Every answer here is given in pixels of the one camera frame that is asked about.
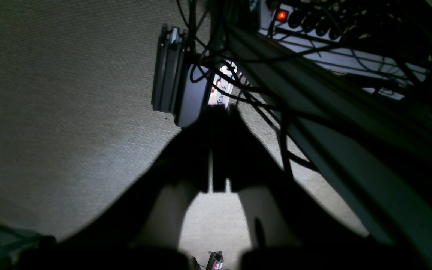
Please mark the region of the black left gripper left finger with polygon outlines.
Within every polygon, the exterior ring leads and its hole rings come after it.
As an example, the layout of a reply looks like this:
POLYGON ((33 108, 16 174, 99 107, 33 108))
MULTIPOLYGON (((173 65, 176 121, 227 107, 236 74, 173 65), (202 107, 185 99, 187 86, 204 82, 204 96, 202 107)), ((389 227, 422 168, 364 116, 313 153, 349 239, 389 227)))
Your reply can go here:
POLYGON ((209 187, 208 116, 183 129, 110 207, 62 243, 62 265, 82 270, 189 268, 177 247, 187 208, 209 187))

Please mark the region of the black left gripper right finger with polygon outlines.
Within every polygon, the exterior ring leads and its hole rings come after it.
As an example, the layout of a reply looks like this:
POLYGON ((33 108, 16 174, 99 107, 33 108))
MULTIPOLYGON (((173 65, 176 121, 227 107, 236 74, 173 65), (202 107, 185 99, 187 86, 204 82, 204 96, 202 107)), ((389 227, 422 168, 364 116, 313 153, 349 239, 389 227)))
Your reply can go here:
POLYGON ((253 249, 242 270, 372 270, 365 239, 332 217, 288 176, 242 121, 213 107, 216 180, 239 194, 253 249))

